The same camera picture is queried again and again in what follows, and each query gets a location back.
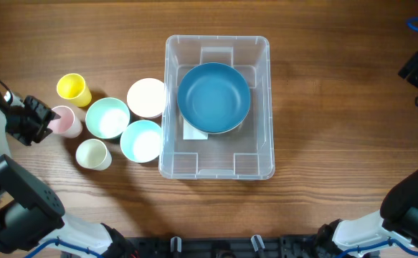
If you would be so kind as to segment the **mint green small bowl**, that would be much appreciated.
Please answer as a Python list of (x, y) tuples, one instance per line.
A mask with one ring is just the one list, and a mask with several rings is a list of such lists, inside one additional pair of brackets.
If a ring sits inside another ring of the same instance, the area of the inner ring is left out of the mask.
[(87, 110), (85, 124), (97, 138), (119, 137), (130, 123), (128, 106), (114, 97), (105, 97), (94, 102)]

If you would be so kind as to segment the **pale pink small bowl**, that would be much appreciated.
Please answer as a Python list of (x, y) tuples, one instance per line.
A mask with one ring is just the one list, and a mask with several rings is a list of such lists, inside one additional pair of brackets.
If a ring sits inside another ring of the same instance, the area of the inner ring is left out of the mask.
[(127, 94), (127, 105), (135, 115), (157, 118), (166, 104), (164, 83), (155, 78), (143, 78), (133, 83)]

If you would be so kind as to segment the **white label in container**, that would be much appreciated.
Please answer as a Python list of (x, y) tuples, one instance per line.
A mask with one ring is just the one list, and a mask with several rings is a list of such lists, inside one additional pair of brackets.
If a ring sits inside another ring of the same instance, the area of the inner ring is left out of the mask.
[(208, 133), (200, 131), (183, 119), (183, 139), (184, 140), (207, 140)]

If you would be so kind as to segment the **pink plastic cup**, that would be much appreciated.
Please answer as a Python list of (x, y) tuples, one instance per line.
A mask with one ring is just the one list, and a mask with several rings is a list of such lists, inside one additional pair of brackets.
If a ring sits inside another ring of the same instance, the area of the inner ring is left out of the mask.
[(60, 105), (52, 108), (52, 111), (59, 115), (48, 125), (53, 133), (66, 138), (76, 138), (81, 134), (82, 123), (70, 107)]

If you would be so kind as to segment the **light blue small bowl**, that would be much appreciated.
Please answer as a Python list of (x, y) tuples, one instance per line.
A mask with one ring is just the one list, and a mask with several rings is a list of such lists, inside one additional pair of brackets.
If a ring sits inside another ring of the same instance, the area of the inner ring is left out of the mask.
[(136, 163), (147, 163), (159, 157), (161, 152), (162, 129), (150, 120), (131, 123), (120, 138), (123, 155)]

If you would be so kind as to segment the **dark blue bowl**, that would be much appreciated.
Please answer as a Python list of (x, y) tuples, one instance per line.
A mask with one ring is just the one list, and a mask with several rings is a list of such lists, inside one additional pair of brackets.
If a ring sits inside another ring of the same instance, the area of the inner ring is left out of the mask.
[(247, 117), (251, 93), (246, 79), (236, 69), (210, 62), (184, 75), (177, 104), (183, 118), (194, 128), (220, 134), (235, 129)]

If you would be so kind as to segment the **clear plastic storage container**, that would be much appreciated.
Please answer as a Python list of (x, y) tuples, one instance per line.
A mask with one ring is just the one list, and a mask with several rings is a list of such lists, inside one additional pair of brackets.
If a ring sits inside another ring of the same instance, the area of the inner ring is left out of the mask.
[[(207, 140), (183, 139), (178, 88), (192, 68), (224, 63), (247, 81), (250, 112), (235, 130), (208, 134)], [(166, 106), (159, 171), (172, 179), (266, 180), (275, 172), (270, 45), (261, 36), (172, 35), (166, 40)]]

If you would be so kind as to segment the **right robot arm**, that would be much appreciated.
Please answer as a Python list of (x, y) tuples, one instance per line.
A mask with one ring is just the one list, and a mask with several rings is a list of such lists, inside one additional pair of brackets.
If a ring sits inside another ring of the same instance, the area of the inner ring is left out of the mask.
[(378, 211), (323, 225), (313, 255), (368, 257), (389, 247), (418, 257), (418, 169), (388, 192)]

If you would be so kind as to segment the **cream plastic cup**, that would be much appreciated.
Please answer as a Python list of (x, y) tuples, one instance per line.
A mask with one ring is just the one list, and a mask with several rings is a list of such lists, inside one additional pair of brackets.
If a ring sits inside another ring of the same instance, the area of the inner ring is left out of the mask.
[(112, 163), (112, 156), (106, 144), (98, 139), (82, 142), (75, 153), (77, 163), (86, 169), (103, 171)]

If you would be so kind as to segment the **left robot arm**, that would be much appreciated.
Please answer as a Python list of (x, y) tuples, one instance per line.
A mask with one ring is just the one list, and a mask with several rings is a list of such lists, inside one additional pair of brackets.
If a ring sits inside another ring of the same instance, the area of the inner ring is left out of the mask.
[(12, 159), (8, 135), (23, 145), (40, 143), (55, 119), (59, 115), (37, 98), (0, 91), (0, 252), (34, 257), (53, 248), (63, 257), (138, 257), (116, 229), (67, 214), (57, 194)]

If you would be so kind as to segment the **yellow plastic cup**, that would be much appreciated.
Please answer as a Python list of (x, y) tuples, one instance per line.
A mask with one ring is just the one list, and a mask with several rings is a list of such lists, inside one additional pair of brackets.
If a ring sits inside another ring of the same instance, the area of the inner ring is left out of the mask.
[(57, 83), (57, 94), (79, 108), (88, 106), (92, 100), (89, 87), (83, 76), (77, 73), (64, 75)]

